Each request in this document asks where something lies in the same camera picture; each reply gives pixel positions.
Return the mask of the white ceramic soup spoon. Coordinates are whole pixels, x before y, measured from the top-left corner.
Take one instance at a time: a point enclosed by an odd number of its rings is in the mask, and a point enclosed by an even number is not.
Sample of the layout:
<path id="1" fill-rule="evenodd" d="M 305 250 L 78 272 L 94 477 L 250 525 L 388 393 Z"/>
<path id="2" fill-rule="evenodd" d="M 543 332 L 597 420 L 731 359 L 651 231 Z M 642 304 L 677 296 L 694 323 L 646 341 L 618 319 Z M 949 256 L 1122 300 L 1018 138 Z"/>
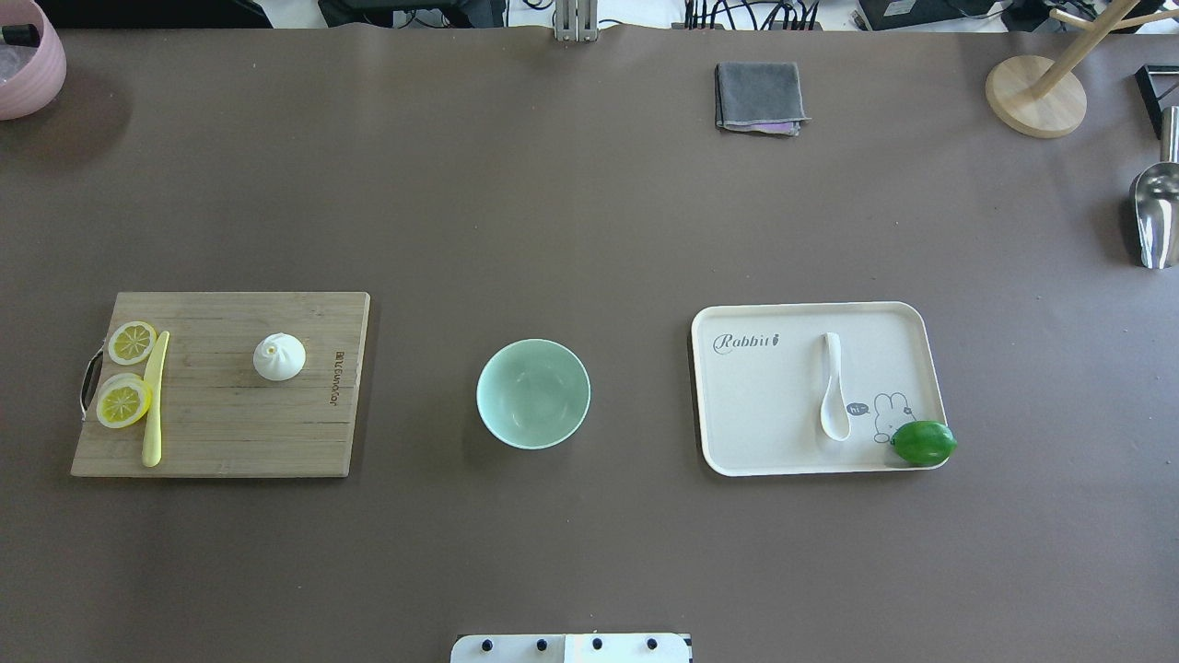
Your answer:
<path id="1" fill-rule="evenodd" d="M 823 334 L 825 348 L 826 385 L 821 399 L 821 429 L 836 442 L 847 441 L 851 434 L 850 414 L 843 390 L 843 353 L 838 334 Z"/>

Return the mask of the grey folded cloth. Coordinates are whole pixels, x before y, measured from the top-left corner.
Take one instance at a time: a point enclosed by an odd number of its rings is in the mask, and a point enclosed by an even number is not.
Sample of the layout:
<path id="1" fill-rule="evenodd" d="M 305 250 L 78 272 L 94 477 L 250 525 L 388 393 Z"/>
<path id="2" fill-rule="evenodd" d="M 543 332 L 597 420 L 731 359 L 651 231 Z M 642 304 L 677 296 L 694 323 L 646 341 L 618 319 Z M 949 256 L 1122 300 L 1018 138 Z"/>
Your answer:
<path id="1" fill-rule="evenodd" d="M 796 137 L 810 120 L 796 63 L 719 63 L 714 125 L 730 132 Z"/>

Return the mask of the wooden mug tree stand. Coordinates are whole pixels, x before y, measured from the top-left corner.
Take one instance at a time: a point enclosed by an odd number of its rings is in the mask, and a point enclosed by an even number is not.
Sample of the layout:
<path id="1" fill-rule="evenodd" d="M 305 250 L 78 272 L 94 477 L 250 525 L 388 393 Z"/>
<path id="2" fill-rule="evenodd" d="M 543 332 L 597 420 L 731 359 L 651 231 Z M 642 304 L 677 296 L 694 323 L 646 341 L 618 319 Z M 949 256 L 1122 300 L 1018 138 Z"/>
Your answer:
<path id="1" fill-rule="evenodd" d="M 1041 139 L 1071 134 L 1084 122 L 1087 97 L 1072 71 L 1115 29 L 1142 26 L 1178 17 L 1178 11 L 1159 11 L 1128 18 L 1137 1 L 1113 1 L 1094 20 L 1050 11 L 1050 17 L 1079 29 L 1079 35 L 1056 60 L 1043 55 L 1012 55 L 986 77 L 986 101 L 1009 127 Z"/>

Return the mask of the lower lemon slice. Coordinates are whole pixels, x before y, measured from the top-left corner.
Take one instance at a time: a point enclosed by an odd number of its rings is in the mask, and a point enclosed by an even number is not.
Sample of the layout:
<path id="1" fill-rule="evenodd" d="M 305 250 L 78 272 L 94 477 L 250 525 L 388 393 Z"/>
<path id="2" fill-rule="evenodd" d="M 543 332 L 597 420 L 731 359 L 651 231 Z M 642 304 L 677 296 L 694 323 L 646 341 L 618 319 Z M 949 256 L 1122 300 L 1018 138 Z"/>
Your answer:
<path id="1" fill-rule="evenodd" d="M 153 402 L 153 390 L 134 373 L 108 378 L 97 390 L 95 415 L 107 428 L 121 429 L 146 415 Z"/>

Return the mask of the metal scoop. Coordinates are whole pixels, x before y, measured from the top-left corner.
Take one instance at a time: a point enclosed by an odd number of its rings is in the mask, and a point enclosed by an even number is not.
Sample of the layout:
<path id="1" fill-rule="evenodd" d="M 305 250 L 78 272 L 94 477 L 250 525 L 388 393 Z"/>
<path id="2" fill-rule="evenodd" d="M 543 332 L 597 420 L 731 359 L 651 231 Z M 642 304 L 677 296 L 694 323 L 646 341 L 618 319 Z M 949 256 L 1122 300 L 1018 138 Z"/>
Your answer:
<path id="1" fill-rule="evenodd" d="M 1178 263 L 1178 143 L 1175 113 L 1161 117 L 1161 160 L 1134 177 L 1131 198 L 1138 227 L 1142 267 L 1162 270 Z"/>

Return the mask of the pink bowl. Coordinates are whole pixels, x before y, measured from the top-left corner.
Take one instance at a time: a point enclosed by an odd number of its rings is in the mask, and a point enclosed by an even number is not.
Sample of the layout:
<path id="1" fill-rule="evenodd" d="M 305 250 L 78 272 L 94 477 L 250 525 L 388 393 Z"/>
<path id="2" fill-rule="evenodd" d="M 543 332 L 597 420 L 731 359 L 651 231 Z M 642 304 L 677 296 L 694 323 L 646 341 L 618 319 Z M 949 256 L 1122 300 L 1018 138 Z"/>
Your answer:
<path id="1" fill-rule="evenodd" d="M 4 72 L 1 119 L 24 118 L 46 109 L 62 91 L 67 64 L 62 38 L 35 1 L 4 1 L 4 26 L 29 24 L 41 35 L 41 45 L 29 47 L 29 54 L 18 55 L 20 67 Z"/>

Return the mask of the mint green bowl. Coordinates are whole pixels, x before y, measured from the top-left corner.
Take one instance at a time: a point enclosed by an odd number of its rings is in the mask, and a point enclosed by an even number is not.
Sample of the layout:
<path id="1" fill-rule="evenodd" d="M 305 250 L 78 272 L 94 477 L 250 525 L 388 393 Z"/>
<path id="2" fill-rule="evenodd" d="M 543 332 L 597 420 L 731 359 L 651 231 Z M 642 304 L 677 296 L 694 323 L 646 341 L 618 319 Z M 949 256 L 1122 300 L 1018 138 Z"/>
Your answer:
<path id="1" fill-rule="evenodd" d="M 477 378 L 479 416 L 498 441 L 518 449 L 565 442 L 592 402 L 590 372 L 577 353 L 545 339 L 505 344 Z"/>

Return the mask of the black tray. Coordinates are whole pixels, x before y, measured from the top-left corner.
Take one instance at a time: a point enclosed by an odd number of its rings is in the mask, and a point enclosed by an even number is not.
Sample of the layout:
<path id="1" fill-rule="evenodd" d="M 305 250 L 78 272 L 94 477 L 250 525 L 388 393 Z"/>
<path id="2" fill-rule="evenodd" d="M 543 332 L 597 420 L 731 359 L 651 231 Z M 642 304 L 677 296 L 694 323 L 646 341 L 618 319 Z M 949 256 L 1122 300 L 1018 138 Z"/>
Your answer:
<path id="1" fill-rule="evenodd" d="M 1168 109 L 1166 98 L 1178 88 L 1178 64 L 1142 64 L 1134 73 L 1138 93 L 1144 101 L 1150 124 L 1157 138 L 1161 138 L 1162 114 Z"/>

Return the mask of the green lime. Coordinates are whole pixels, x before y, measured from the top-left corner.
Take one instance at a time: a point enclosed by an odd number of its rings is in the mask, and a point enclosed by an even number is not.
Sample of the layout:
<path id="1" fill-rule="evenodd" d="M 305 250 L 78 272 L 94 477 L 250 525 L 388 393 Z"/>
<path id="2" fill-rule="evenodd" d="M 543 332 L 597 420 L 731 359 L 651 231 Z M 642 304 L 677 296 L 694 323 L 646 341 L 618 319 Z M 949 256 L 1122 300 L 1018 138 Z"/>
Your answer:
<path id="1" fill-rule="evenodd" d="M 954 432 L 938 421 L 910 421 L 893 433 L 893 449 L 897 457 L 915 466 L 938 466 L 955 453 L 957 446 Z"/>

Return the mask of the wooden cutting board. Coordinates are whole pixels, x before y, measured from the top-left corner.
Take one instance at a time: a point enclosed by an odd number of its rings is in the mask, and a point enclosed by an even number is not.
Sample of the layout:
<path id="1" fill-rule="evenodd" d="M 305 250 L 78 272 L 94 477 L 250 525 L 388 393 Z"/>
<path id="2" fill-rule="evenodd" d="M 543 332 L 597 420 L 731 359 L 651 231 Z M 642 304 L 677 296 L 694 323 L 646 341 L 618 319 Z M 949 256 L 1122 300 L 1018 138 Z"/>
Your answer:
<path id="1" fill-rule="evenodd" d="M 143 320 L 171 336 L 162 373 L 162 461 L 141 462 L 144 424 L 108 429 L 90 403 L 75 477 L 302 478 L 350 470 L 370 297 L 363 291 L 123 291 L 108 332 Z M 282 332 L 307 348 L 284 381 L 253 348 Z"/>

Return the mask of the cream rabbit serving tray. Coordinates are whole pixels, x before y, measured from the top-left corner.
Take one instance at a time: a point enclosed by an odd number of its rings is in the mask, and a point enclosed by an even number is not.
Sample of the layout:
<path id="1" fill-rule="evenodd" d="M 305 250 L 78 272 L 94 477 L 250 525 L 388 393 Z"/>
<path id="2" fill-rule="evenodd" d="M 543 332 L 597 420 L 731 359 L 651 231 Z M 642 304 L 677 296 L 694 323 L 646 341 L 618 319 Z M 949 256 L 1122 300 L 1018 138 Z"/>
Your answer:
<path id="1" fill-rule="evenodd" d="M 825 332 L 842 343 L 843 442 L 821 429 Z M 714 306 L 690 337 L 703 457 L 725 477 L 913 471 L 893 433 L 946 424 L 926 320 L 905 302 Z"/>

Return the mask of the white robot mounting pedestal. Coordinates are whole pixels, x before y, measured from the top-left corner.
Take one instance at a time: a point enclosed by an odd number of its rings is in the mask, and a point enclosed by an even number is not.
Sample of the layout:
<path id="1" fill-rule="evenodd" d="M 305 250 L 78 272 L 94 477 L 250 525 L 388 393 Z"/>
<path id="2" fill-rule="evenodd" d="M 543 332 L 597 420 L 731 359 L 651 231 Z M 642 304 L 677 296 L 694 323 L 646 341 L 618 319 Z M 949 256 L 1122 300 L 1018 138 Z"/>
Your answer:
<path id="1" fill-rule="evenodd" d="M 450 662 L 692 662 L 689 634 L 467 634 Z"/>

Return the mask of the upper lemon slice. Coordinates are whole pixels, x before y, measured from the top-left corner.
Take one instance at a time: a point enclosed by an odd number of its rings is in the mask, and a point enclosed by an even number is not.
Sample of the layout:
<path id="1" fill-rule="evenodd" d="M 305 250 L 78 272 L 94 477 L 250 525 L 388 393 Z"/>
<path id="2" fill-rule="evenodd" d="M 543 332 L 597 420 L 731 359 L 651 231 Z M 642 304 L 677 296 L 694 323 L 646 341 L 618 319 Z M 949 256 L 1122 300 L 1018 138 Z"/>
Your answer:
<path id="1" fill-rule="evenodd" d="M 144 320 L 129 320 L 107 340 L 106 356 L 119 366 L 140 365 L 146 361 L 158 341 L 158 332 Z"/>

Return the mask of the lemon slice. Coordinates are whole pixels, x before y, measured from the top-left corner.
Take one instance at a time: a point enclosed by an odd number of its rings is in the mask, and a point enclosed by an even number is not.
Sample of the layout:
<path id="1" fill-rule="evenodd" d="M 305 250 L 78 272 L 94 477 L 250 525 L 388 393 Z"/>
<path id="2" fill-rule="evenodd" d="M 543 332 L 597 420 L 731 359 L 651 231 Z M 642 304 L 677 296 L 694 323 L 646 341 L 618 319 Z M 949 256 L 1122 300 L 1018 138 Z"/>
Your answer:
<path id="1" fill-rule="evenodd" d="M 97 390 L 95 415 L 107 428 L 121 429 L 146 415 L 153 402 L 153 390 L 134 373 L 108 378 Z"/>
<path id="2" fill-rule="evenodd" d="M 119 366 L 140 365 L 146 361 L 158 341 L 158 332 L 144 320 L 129 320 L 107 340 L 106 356 Z"/>

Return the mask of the yellow plastic knife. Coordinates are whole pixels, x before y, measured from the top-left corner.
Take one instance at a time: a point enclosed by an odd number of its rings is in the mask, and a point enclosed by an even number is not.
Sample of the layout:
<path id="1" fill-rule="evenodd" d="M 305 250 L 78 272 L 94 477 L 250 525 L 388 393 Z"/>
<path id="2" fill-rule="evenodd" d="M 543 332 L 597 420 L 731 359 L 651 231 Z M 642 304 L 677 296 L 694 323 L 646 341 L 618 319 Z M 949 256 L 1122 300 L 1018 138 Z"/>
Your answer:
<path id="1" fill-rule="evenodd" d="M 151 402 L 145 414 L 141 462 L 149 470 L 163 458 L 163 372 L 171 332 L 160 332 L 147 357 L 143 381 L 150 390 Z"/>

